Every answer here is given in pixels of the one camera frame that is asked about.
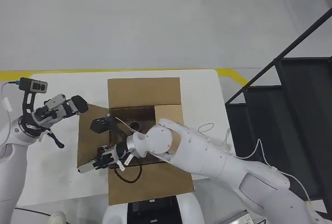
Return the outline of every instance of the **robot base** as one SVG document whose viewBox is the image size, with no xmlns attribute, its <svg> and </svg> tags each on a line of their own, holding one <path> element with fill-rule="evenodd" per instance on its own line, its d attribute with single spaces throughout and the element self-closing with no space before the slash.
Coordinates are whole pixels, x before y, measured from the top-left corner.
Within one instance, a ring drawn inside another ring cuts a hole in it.
<svg viewBox="0 0 332 224">
<path fill-rule="evenodd" d="M 133 223 L 204 224 L 204 218 L 194 194 L 186 193 L 109 206 L 102 220 L 102 224 Z"/>
</svg>

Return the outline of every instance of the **wire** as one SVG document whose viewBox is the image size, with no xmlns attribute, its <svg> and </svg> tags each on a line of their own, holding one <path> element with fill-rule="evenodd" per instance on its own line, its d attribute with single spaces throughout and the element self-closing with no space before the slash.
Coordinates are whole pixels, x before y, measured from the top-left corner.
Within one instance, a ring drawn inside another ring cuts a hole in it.
<svg viewBox="0 0 332 224">
<path fill-rule="evenodd" d="M 30 210 L 30 209 L 25 209 L 25 208 L 14 208 L 15 210 L 21 210 L 21 211 L 26 211 L 26 212 L 33 212 L 33 213 L 37 213 L 37 214 L 42 214 L 42 215 L 45 215 L 45 216 L 51 216 L 50 214 L 47 214 L 47 213 L 44 213 L 44 212 L 38 212 L 38 211 L 35 211 L 35 210 Z"/>
<path fill-rule="evenodd" d="M 206 126 L 206 125 L 212 125 L 210 128 L 208 128 L 208 129 L 206 129 L 206 130 L 203 130 L 203 131 L 200 131 L 200 129 L 202 128 L 202 127 L 204 127 L 204 126 Z M 214 128 L 214 123 L 207 123 L 207 124 L 203 124 L 203 125 L 201 125 L 201 126 L 199 126 L 199 128 L 197 129 L 197 131 L 199 132 L 199 133 L 204 133 L 204 132 L 209 132 L 210 130 L 212 130 Z"/>
<path fill-rule="evenodd" d="M 114 170 L 115 170 L 115 174 L 116 174 L 116 176 L 118 176 L 121 180 L 123 180 L 124 182 L 126 182 L 126 183 L 128 183 L 128 184 L 136 183 L 137 180 L 141 177 L 141 174 L 142 174 L 142 164 L 141 164 L 140 160 L 139 160 L 137 157 L 135 157 L 134 159 L 137 161 L 137 163 L 138 163 L 138 165 L 139 165 L 139 172 L 138 172 L 137 177 L 136 177 L 134 180 L 126 180 L 125 178 L 123 178 L 123 177 L 117 172 L 117 169 L 114 169 Z"/>
<path fill-rule="evenodd" d="M 256 150 L 258 149 L 258 145 L 259 145 L 259 143 L 260 143 L 260 145 L 261 145 L 261 148 L 263 148 L 263 145 L 261 144 L 261 140 L 260 140 L 260 138 L 258 138 L 258 140 L 256 141 L 255 149 L 254 149 L 254 151 L 253 151 L 250 155 L 248 155 L 248 156 L 246 156 L 246 157 L 238 157 L 238 156 L 235 156 L 235 157 L 240 158 L 240 159 L 242 159 L 242 160 L 245 160 L 245 159 L 247 159 L 247 158 L 250 158 L 252 155 L 254 155 L 254 153 L 255 153 Z"/>
<path fill-rule="evenodd" d="M 123 123 L 126 127 L 128 127 L 132 132 L 138 132 L 138 131 L 134 130 L 133 128 L 131 128 L 129 125 L 127 125 L 123 120 L 119 119 L 117 116 L 116 116 L 115 118 L 116 118 L 118 121 L 120 121 L 121 123 Z M 124 181 L 124 182 L 126 182 L 126 183 L 128 183 L 128 184 L 136 183 L 137 180 L 141 177 L 141 174 L 142 174 L 142 164 L 141 164 L 140 160 L 139 160 L 137 157 L 135 157 L 134 159 L 137 161 L 137 163 L 138 163 L 138 165 L 139 165 L 139 172 L 138 172 L 137 177 L 136 177 L 134 180 L 126 180 L 125 178 L 123 178 L 123 177 L 118 173 L 117 169 L 114 169 L 116 176 L 118 176 L 118 178 L 120 178 L 122 181 Z"/>
<path fill-rule="evenodd" d="M 6 106 L 6 102 L 5 102 L 5 98 L 4 98 L 4 93 L 3 93 L 3 90 L 4 90 L 4 87 L 6 84 L 10 84 L 10 83 L 15 83 L 15 82 L 6 82 L 2 85 L 2 88 L 1 88 L 1 95 L 2 95 L 2 102 L 3 102 L 3 106 L 4 106 L 4 109 L 5 111 L 7 112 L 7 115 L 8 115 L 8 127 L 9 127 L 9 131 L 8 131 L 8 135 L 7 137 L 5 138 L 4 142 L 2 144 L 0 144 L 0 147 L 2 147 L 9 139 L 9 136 L 10 136 L 10 133 L 11 133 L 11 118 L 10 118 L 10 112 L 9 110 L 7 109 L 7 106 Z"/>
<path fill-rule="evenodd" d="M 261 224 L 261 223 L 266 224 L 266 220 L 262 220 L 262 221 L 260 221 L 260 222 L 258 222 L 256 224 Z"/>
<path fill-rule="evenodd" d="M 309 197 L 309 195 L 308 195 L 308 193 L 307 193 L 307 191 L 306 191 L 304 185 L 302 185 L 302 183 L 301 183 L 301 182 L 300 182 L 295 176 L 290 175 L 290 174 L 287 174 L 286 172 L 282 172 L 282 171 L 278 170 L 275 166 L 272 166 L 272 165 L 270 165 L 270 164 L 267 162 L 267 160 L 266 160 L 266 158 L 265 158 L 265 154 L 264 154 L 263 144 L 261 143 L 260 138 L 258 138 L 258 141 L 257 141 L 257 144 L 256 144 L 256 147 L 255 147 L 254 152 L 255 152 L 256 149 L 258 148 L 258 143 L 260 143 L 260 148 L 261 148 L 261 152 L 262 152 L 262 154 L 263 154 L 264 162 L 265 162 L 268 166 L 270 166 L 271 168 L 276 169 L 277 172 L 279 172 L 279 173 L 281 173 L 281 174 L 283 174 L 283 175 L 285 175 L 285 176 L 289 176 L 289 177 L 291 177 L 291 178 L 294 178 L 294 180 L 296 180 L 296 182 L 298 182 L 298 183 L 300 184 L 301 188 L 302 188 L 303 191 L 305 192 L 305 195 L 306 195 L 307 200 L 310 202 L 310 197 Z"/>
<path fill-rule="evenodd" d="M 202 127 L 206 126 L 206 125 L 212 125 L 210 128 L 206 129 L 206 130 L 200 130 Z M 199 126 L 199 128 L 197 129 L 197 132 L 199 132 L 201 135 L 203 135 L 205 138 L 209 138 L 208 136 L 206 136 L 204 133 L 205 132 L 209 132 L 210 130 L 212 130 L 214 128 L 214 123 L 210 122 L 210 123 L 207 123 L 207 124 L 203 124 L 201 126 Z M 224 143 L 227 141 L 228 139 L 228 136 L 230 134 L 230 128 L 227 129 L 227 133 L 226 133 L 226 137 L 225 139 L 223 140 L 222 144 L 215 144 L 216 146 L 219 146 L 219 147 L 222 147 L 224 145 Z"/>
<path fill-rule="evenodd" d="M 206 126 L 206 125 L 210 125 L 210 124 L 211 124 L 212 126 L 211 126 L 209 129 L 206 129 L 206 130 L 200 131 L 200 128 L 202 128 L 202 127 L 204 127 L 204 126 Z M 203 136 L 205 136 L 206 138 L 208 138 L 208 137 L 207 137 L 205 134 L 203 134 L 203 133 L 212 130 L 212 128 L 214 128 L 214 123 L 207 123 L 207 124 L 203 124 L 203 125 L 201 125 L 201 126 L 197 129 L 197 131 L 198 131 L 200 134 L 202 134 Z M 215 145 L 216 145 L 216 146 L 223 146 L 224 143 L 225 143 L 225 141 L 227 140 L 227 137 L 228 137 L 228 135 L 229 135 L 229 132 L 230 132 L 230 129 L 228 128 L 226 138 L 225 138 L 225 140 L 222 142 L 222 144 L 220 144 L 220 145 L 215 144 Z M 274 167 L 274 166 L 272 166 L 272 165 L 269 164 L 269 162 L 268 162 L 268 161 L 266 160 L 266 158 L 265 158 L 265 153 L 264 153 L 264 149 L 263 149 L 263 144 L 261 143 L 261 139 L 260 139 L 260 138 L 258 138 L 258 140 L 256 141 L 255 149 L 253 150 L 253 152 L 252 152 L 250 155 L 248 155 L 248 156 L 246 156 L 246 157 L 238 157 L 238 156 L 236 156 L 236 155 L 233 155 L 233 156 L 235 156 L 235 157 L 237 157 L 237 158 L 239 158 L 239 159 L 242 159 L 242 160 L 245 160 L 245 159 L 247 159 L 247 158 L 250 158 L 252 155 L 255 154 L 256 150 L 258 149 L 259 144 L 260 144 L 261 152 L 262 152 L 262 154 L 263 154 L 264 162 L 265 162 L 268 166 L 270 166 L 271 168 L 276 169 L 279 173 L 281 173 L 281 174 L 283 174 L 283 175 L 285 175 L 285 176 L 289 176 L 289 177 L 293 178 L 296 182 L 298 182 L 299 185 L 301 186 L 301 188 L 303 189 L 303 191 L 305 192 L 305 195 L 306 195 L 307 200 L 310 202 L 309 194 L 307 193 L 307 191 L 306 191 L 304 185 L 302 185 L 302 183 L 301 183 L 301 182 L 300 182 L 295 176 L 290 175 L 290 174 L 287 174 L 286 172 L 282 172 L 282 171 L 278 170 L 276 167 Z"/>
<path fill-rule="evenodd" d="M 123 120 L 119 119 L 117 116 L 115 117 L 117 120 L 119 120 L 121 123 L 126 125 L 132 132 L 137 132 L 135 129 L 131 128 L 128 124 L 126 124 Z"/>
</svg>

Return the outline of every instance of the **concrete floor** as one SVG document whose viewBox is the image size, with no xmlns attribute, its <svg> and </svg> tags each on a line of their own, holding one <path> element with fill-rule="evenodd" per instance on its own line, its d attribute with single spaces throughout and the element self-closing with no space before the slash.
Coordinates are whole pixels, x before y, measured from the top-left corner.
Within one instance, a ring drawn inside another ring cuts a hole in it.
<svg viewBox="0 0 332 224">
<path fill-rule="evenodd" d="M 330 6 L 330 0 L 0 0 L 0 70 L 230 67 L 249 80 Z M 332 19 L 289 54 L 329 55 Z M 240 88 L 219 80 L 225 101 Z M 256 84 L 278 83 L 272 69 Z M 15 118 L 22 93 L 7 89 L 7 95 Z M 5 119 L 0 114 L 0 128 Z M 195 187 L 206 223 L 245 209 L 213 180 Z M 107 195 L 98 195 L 29 208 L 96 224 L 106 206 Z M 45 221 L 16 211 L 12 224 Z"/>
</svg>

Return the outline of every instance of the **open cardboard box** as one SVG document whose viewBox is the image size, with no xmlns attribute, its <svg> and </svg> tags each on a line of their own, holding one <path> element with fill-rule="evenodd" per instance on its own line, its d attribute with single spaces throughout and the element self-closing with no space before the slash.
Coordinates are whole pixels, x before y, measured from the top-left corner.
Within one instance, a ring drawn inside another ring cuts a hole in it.
<svg viewBox="0 0 332 224">
<path fill-rule="evenodd" d="M 108 131 L 97 134 L 90 130 L 92 120 L 108 112 L 126 123 L 139 121 L 142 133 L 146 133 L 160 118 L 183 124 L 179 78 L 121 78 L 110 79 L 107 84 L 110 109 L 89 105 L 88 112 L 80 116 L 77 167 L 91 162 L 99 146 L 118 142 L 117 136 Z M 118 126 L 129 132 L 124 125 Z M 177 146 L 179 140 L 174 133 L 172 147 Z M 109 205 L 194 191 L 191 175 L 187 172 L 160 162 L 152 155 L 142 159 L 142 164 L 142 175 L 134 184 L 123 182 L 113 169 L 109 169 Z M 138 175 L 139 166 L 130 165 L 124 172 L 118 170 L 118 173 L 125 179 L 133 180 Z"/>
</svg>

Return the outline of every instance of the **black metal stairs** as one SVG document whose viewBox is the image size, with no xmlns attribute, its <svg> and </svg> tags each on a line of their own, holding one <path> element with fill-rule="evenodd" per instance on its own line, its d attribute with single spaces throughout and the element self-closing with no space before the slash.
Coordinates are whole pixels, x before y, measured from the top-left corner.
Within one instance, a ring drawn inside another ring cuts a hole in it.
<svg viewBox="0 0 332 224">
<path fill-rule="evenodd" d="M 226 104 L 236 153 L 249 155 L 260 138 L 266 160 L 332 213 L 332 59 L 283 58 L 275 67 L 281 86 L 251 86 L 245 103 Z M 261 150 L 250 160 L 263 162 Z"/>
</svg>

